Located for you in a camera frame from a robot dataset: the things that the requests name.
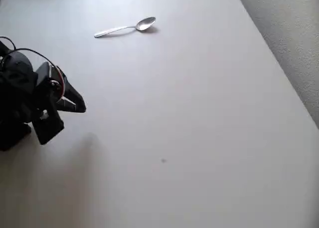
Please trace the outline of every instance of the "black cable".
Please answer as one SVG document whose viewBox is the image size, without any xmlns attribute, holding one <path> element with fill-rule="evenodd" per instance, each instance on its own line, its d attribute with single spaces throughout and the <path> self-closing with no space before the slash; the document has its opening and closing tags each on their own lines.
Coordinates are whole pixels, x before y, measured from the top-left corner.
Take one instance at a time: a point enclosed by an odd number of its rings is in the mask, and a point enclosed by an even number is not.
<svg viewBox="0 0 319 228">
<path fill-rule="evenodd" d="M 10 42 L 11 42 L 11 44 L 13 45 L 13 49 L 14 49 L 14 50 L 16 50 L 16 46 L 15 46 L 14 42 L 12 42 L 12 40 L 11 40 L 10 38 L 8 38 L 8 37 L 6 37 L 6 36 L 0 36 L 0 39 L 1 39 L 1 38 L 3 38 L 3 39 L 6 39 L 6 40 L 10 41 Z"/>
</svg>

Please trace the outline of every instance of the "gray carpet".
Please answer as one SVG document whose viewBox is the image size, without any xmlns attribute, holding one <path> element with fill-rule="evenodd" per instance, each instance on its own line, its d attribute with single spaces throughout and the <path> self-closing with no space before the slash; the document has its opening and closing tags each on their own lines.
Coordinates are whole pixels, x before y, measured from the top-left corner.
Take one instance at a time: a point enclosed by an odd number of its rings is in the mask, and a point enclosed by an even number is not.
<svg viewBox="0 0 319 228">
<path fill-rule="evenodd" d="M 241 1 L 319 127 L 319 0 Z"/>
</svg>

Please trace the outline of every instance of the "spoon bowl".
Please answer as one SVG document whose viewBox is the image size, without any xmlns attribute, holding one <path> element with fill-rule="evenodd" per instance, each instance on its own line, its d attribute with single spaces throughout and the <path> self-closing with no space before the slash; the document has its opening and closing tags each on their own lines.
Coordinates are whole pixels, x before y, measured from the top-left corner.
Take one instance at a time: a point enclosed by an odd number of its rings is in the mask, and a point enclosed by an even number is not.
<svg viewBox="0 0 319 228">
<path fill-rule="evenodd" d="M 107 35 L 109 33 L 124 29 L 124 28 L 135 28 L 137 31 L 145 31 L 150 26 L 152 26 L 153 23 L 155 23 L 156 18 L 155 17 L 147 17 L 139 21 L 135 26 L 123 26 L 123 27 L 116 27 L 109 30 L 101 31 L 96 34 L 94 34 L 94 37 L 101 37 L 104 35 Z"/>
<path fill-rule="evenodd" d="M 155 23 L 155 20 L 155 17 L 144 18 L 143 20 L 139 21 L 138 24 L 136 24 L 135 28 L 138 31 L 144 31 L 152 26 L 152 24 Z"/>
</svg>

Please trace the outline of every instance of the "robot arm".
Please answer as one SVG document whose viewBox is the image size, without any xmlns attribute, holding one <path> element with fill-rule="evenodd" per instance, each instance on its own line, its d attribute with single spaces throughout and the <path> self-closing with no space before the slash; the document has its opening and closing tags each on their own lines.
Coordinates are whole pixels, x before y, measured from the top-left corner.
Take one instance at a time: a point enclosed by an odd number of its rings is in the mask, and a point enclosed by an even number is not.
<svg viewBox="0 0 319 228">
<path fill-rule="evenodd" d="M 58 110 L 86 111 L 82 96 L 61 69 L 67 100 L 60 99 L 62 81 L 48 62 L 34 72 L 25 55 L 12 52 L 2 42 L 0 57 L 5 58 L 0 68 L 0 150 L 8 150 L 29 134 L 30 122 L 40 144 L 46 144 L 64 129 Z"/>
</svg>

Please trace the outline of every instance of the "silver spoon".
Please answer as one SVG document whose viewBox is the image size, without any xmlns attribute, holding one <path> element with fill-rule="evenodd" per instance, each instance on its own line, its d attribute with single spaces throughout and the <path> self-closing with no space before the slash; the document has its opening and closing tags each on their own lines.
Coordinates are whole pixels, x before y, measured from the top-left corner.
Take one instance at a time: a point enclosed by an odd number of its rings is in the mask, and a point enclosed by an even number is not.
<svg viewBox="0 0 319 228">
<path fill-rule="evenodd" d="M 94 34 L 94 37 L 101 37 L 103 35 L 124 29 L 124 28 L 135 28 L 138 31 L 144 31 L 146 29 L 148 29 L 153 23 L 155 23 L 156 18 L 155 17 L 147 17 L 144 18 L 143 20 L 139 21 L 138 24 L 136 24 L 135 26 L 123 26 L 123 27 L 116 27 L 116 28 L 112 28 L 109 30 L 105 30 L 105 31 L 101 31 L 101 32 L 97 32 L 96 34 Z"/>
</svg>

